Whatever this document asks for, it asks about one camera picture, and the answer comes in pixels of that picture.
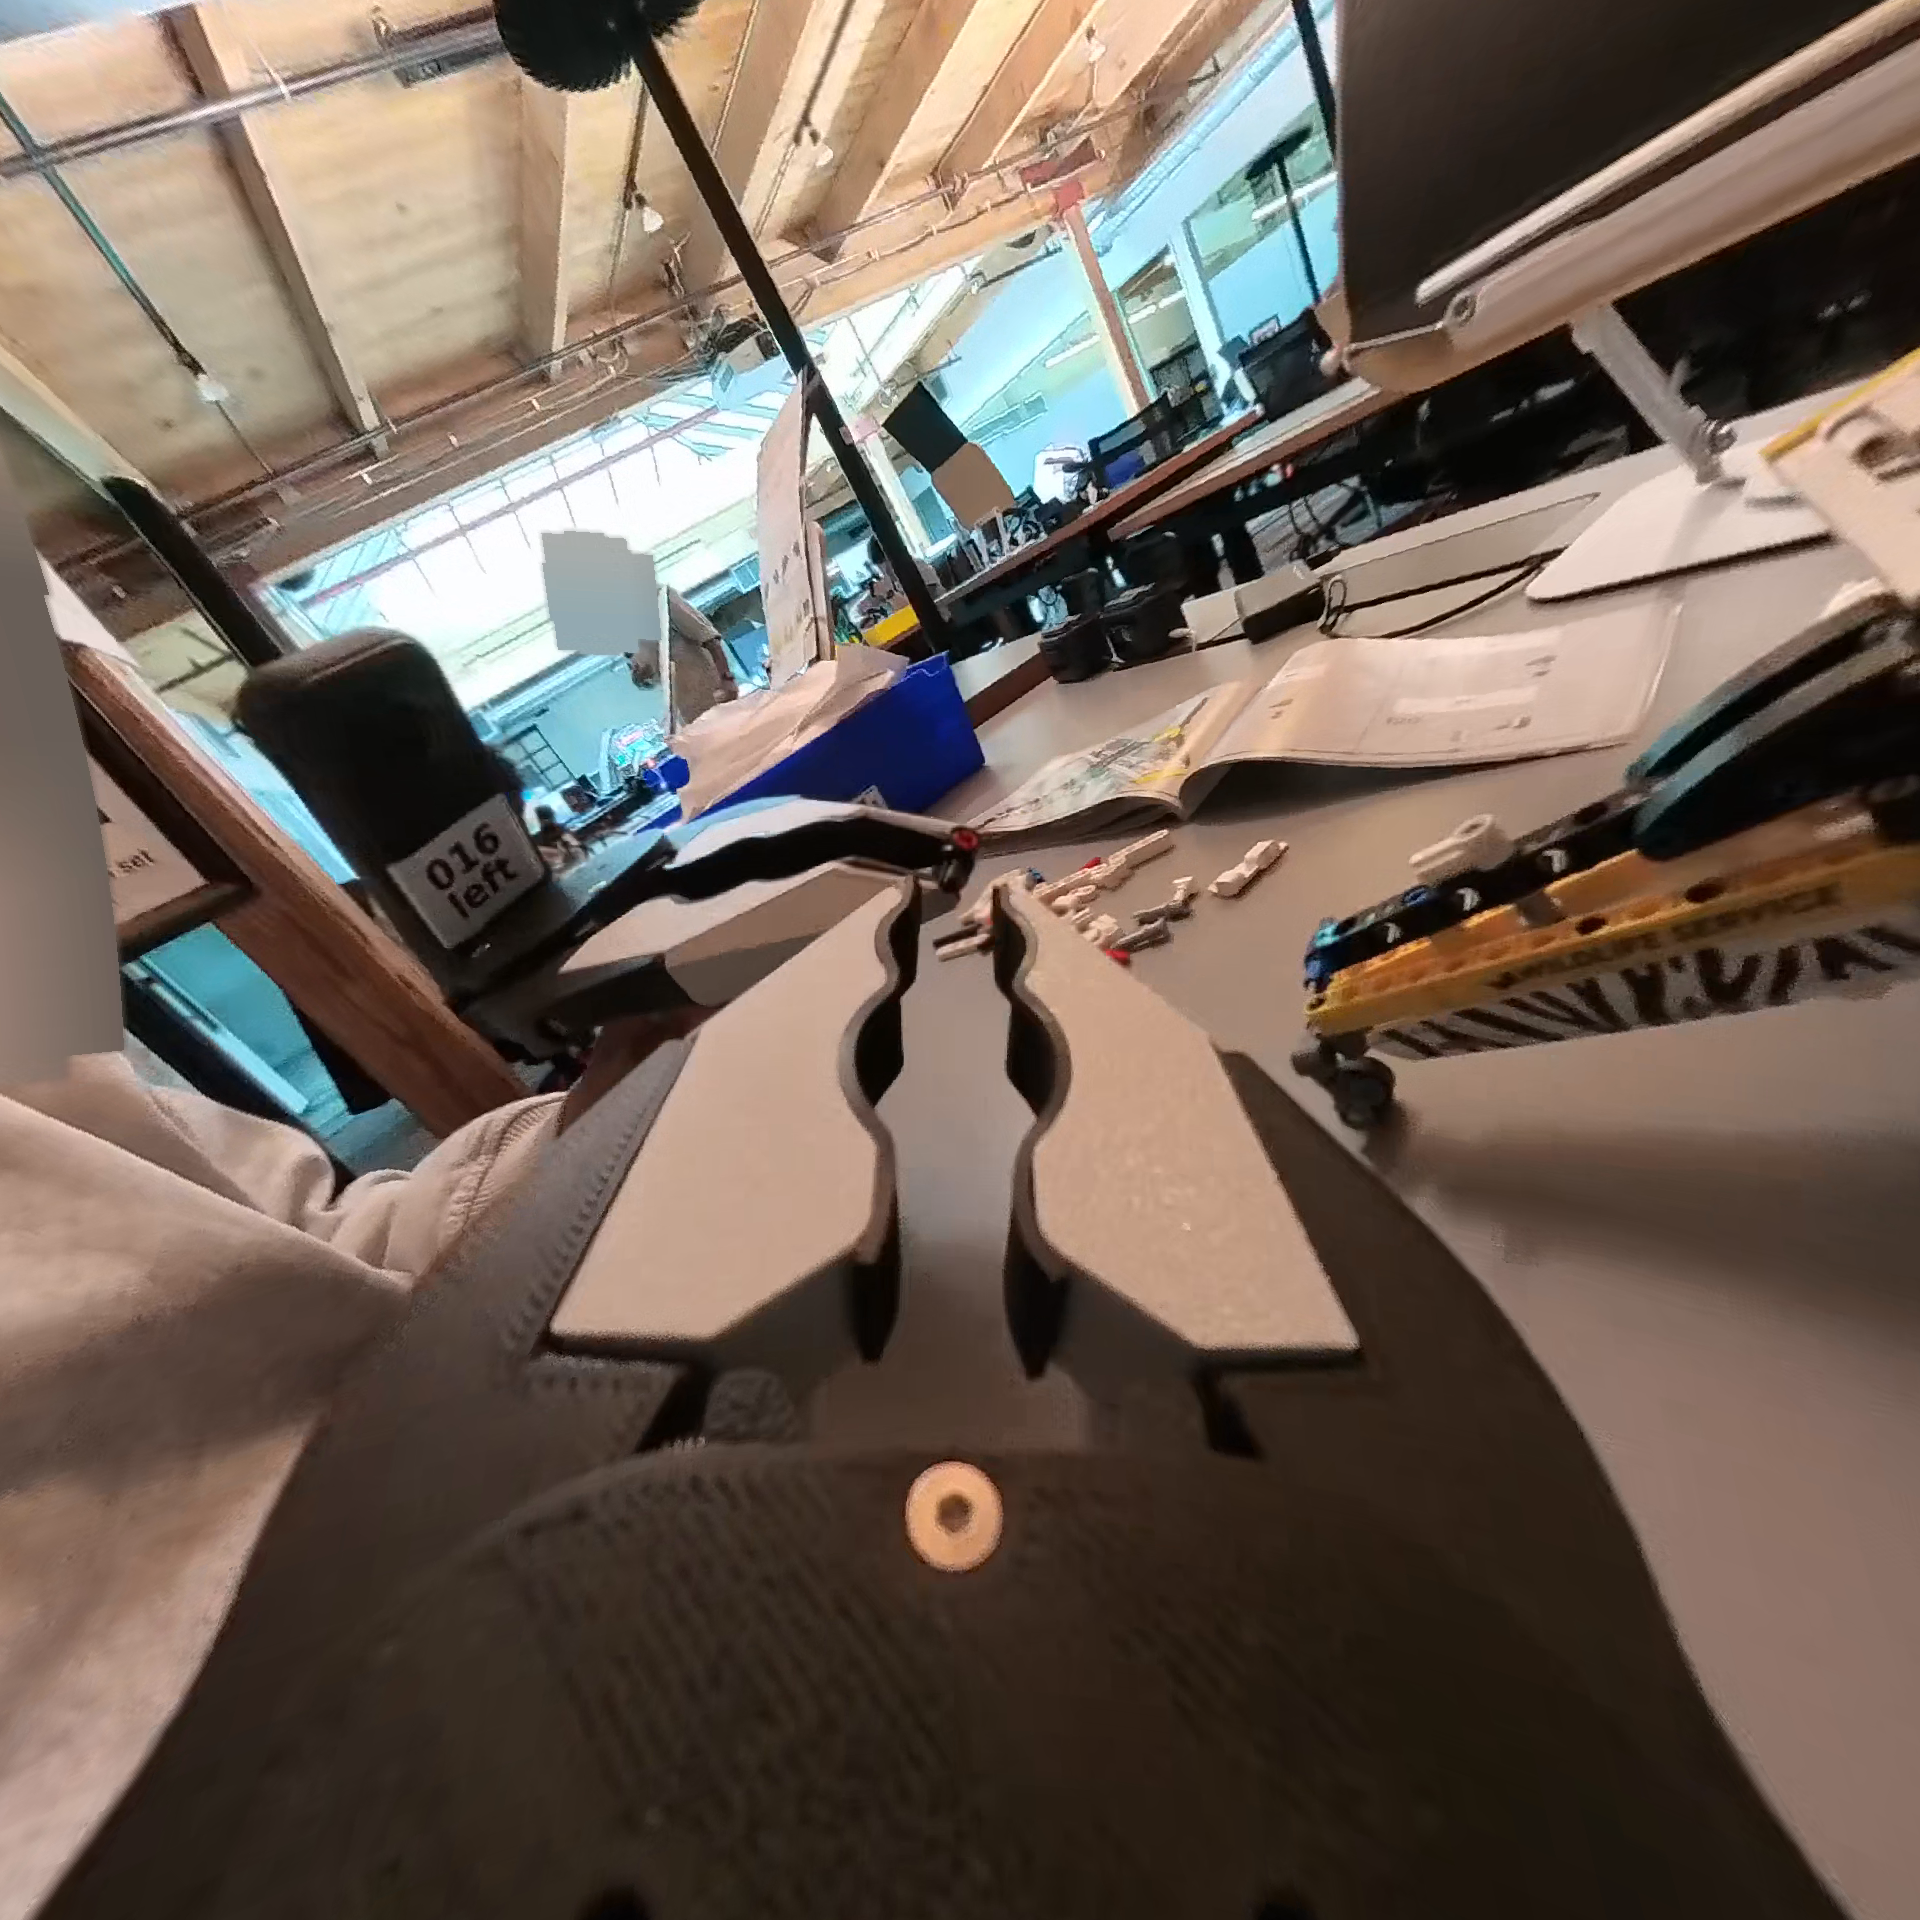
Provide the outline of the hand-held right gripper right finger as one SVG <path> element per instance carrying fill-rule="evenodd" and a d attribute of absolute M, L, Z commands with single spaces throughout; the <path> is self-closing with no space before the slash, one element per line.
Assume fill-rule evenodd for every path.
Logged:
<path fill-rule="evenodd" d="M 1345 1365 L 1358 1329 L 1210 1032 L 1031 894 L 995 901 L 1015 1151 L 1001 1291 L 1034 1377 Z"/>

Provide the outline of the person's left forearm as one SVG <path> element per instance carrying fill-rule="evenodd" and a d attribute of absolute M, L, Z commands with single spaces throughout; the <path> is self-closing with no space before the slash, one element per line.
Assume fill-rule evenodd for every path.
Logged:
<path fill-rule="evenodd" d="M 539 1166 L 569 1099 L 530 1095 L 468 1122 L 415 1167 L 352 1176 L 302 1232 L 396 1281 L 419 1283 Z"/>

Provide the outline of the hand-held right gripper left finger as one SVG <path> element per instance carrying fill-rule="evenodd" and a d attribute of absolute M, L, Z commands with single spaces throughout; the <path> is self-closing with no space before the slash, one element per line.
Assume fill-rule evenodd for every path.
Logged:
<path fill-rule="evenodd" d="M 852 910 L 708 1018 L 546 1325 L 559 1353 L 876 1362 L 900 1297 L 900 1000 L 921 887 Z"/>

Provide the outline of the open lego instruction booklet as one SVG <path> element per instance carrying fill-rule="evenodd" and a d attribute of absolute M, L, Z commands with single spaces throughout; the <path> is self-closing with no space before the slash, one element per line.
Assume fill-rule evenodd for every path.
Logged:
<path fill-rule="evenodd" d="M 1342 638 L 1057 755 L 975 816 L 985 846 L 1188 821 L 1243 765 L 1423 773 L 1612 749 L 1639 729 L 1678 627 L 1671 595 L 1497 635 Z"/>

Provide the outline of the brown wooden frame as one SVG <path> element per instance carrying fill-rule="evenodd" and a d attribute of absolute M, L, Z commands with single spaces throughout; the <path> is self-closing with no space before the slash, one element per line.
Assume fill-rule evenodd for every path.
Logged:
<path fill-rule="evenodd" d="M 60 651 L 76 694 L 243 872 L 248 901 L 220 927 L 319 1030 L 434 1136 L 523 1099 L 516 1072 L 419 959 L 203 753 L 136 667 L 71 640 Z"/>

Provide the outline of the wooden background desk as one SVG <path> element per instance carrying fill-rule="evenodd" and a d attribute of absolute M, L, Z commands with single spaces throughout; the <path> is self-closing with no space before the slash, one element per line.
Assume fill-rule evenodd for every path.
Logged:
<path fill-rule="evenodd" d="M 1260 581 L 1263 562 L 1249 523 L 1280 507 L 1284 474 L 1400 402 L 1394 393 L 1352 378 L 1284 418 L 1252 427 L 1208 465 L 1118 517 L 1110 533 L 1111 555 L 1118 559 L 1138 539 L 1176 534 L 1185 555 L 1198 559 L 1201 591 L 1216 589 L 1210 563 L 1223 563 L 1234 584 Z"/>
<path fill-rule="evenodd" d="M 1080 568 L 1095 566 L 1107 557 L 1111 537 L 1118 534 L 1122 520 L 1152 509 L 1169 490 L 1208 472 L 1238 440 L 1252 434 L 1260 424 L 1264 424 L 1264 407 L 1257 403 L 1100 497 L 1092 507 L 1035 544 L 1020 546 L 967 582 L 940 593 L 936 599 L 938 610 L 953 626 L 964 626 L 1043 586 L 1057 584 Z"/>

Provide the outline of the pile of lego pieces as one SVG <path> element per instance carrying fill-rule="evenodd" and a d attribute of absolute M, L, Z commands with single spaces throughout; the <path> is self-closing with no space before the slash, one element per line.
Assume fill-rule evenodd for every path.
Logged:
<path fill-rule="evenodd" d="M 943 962 L 985 952 L 992 944 L 999 901 L 1003 895 L 1030 895 L 1034 904 L 1063 923 L 1084 944 L 1100 947 L 1127 966 L 1136 952 L 1167 946 L 1174 929 L 1193 917 L 1203 897 L 1234 901 L 1250 890 L 1283 861 L 1287 842 L 1280 839 L 1260 839 L 1212 879 L 1201 879 L 1188 872 L 1170 874 L 1162 897 L 1138 907 L 1124 907 L 1118 901 L 1121 890 L 1138 872 L 1152 872 L 1174 849 L 1174 831 L 1155 829 L 1059 872 L 1046 872 L 1034 865 L 1007 869 L 991 874 L 977 901 L 962 910 L 955 927 L 934 938 L 934 952 Z"/>

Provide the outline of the white printed board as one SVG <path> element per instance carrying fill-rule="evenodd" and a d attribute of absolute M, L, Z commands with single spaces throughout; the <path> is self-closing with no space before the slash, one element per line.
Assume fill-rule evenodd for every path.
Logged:
<path fill-rule="evenodd" d="M 810 429 L 810 384 L 800 378 L 756 458 L 759 599 L 770 688 L 782 688 L 834 651 L 826 533 L 807 509 Z"/>

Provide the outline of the yellow black lego model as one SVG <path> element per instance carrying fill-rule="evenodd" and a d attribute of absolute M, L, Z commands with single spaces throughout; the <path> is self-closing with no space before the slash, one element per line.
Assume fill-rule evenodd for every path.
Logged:
<path fill-rule="evenodd" d="M 1867 581 L 1676 720 L 1623 783 L 1488 816 L 1312 934 L 1292 1070 L 1370 1129 L 1393 1059 L 1880 995 L 1919 973 L 1919 355 L 1760 450 Z"/>

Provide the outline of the black computer monitor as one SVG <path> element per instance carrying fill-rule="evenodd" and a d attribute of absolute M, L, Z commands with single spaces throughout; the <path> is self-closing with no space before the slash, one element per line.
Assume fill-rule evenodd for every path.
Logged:
<path fill-rule="evenodd" d="M 1345 362 L 1423 393 L 1915 159 L 1915 2 L 1339 5 Z"/>

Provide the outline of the black and tan hanging panel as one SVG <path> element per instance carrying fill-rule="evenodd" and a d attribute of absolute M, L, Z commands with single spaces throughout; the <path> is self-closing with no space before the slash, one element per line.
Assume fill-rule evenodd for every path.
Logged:
<path fill-rule="evenodd" d="M 1017 493 L 995 457 L 960 431 L 921 381 L 894 402 L 881 429 L 923 469 L 962 530 L 975 533 L 1017 507 Z"/>

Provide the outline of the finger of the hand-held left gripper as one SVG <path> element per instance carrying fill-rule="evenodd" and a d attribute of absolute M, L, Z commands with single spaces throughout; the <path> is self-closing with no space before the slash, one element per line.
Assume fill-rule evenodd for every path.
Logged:
<path fill-rule="evenodd" d="M 868 901 L 919 894 L 916 874 L 834 859 L 706 901 L 640 903 L 561 962 L 551 1024 L 582 1038 L 623 1016 L 718 1010 Z"/>
<path fill-rule="evenodd" d="M 706 901 L 759 879 L 851 861 L 955 895 L 975 872 L 960 822 L 852 799 L 756 799 L 723 806 L 664 840 L 662 895 Z"/>

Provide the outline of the black office chair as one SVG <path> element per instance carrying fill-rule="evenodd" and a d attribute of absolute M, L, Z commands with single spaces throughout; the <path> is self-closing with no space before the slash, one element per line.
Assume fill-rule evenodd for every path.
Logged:
<path fill-rule="evenodd" d="M 1180 447 L 1180 403 L 1159 394 L 1142 414 L 1088 438 L 1088 482 L 1100 495 L 1114 493 L 1169 461 Z"/>

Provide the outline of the blue plastic bin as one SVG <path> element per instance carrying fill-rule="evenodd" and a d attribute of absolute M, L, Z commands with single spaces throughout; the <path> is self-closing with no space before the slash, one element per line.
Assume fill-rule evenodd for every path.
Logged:
<path fill-rule="evenodd" d="M 810 742 L 753 773 L 675 790 L 684 821 L 756 799 L 852 799 L 898 810 L 936 801 L 985 767 L 953 667 L 916 667 Z"/>

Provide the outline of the silver monitor stand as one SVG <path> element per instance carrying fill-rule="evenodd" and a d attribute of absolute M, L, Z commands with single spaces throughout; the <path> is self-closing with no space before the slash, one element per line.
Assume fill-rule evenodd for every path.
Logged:
<path fill-rule="evenodd" d="M 1688 399 L 1616 306 L 1590 307 L 1571 335 L 1678 465 L 1620 493 L 1532 577 L 1530 601 L 1569 603 L 1831 537 L 1827 520 L 1767 469 L 1760 437 Z"/>

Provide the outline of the crumpled white paper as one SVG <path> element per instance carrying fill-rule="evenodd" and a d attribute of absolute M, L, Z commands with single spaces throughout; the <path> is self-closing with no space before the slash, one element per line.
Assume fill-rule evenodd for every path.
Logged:
<path fill-rule="evenodd" d="M 916 667 L 953 667 L 946 654 L 907 661 L 864 642 L 838 646 L 780 685 L 744 689 L 676 726 L 665 742 L 664 779 L 672 790 L 753 773 L 892 689 Z"/>

